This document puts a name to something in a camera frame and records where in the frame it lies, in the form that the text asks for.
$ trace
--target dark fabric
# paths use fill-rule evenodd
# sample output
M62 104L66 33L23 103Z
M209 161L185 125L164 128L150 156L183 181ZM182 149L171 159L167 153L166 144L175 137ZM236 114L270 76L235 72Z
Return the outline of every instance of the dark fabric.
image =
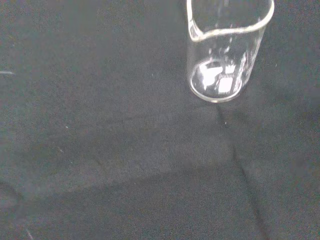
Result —
M1 239L320 238L319 1L276 2L223 104L189 90L185 1L1 3Z

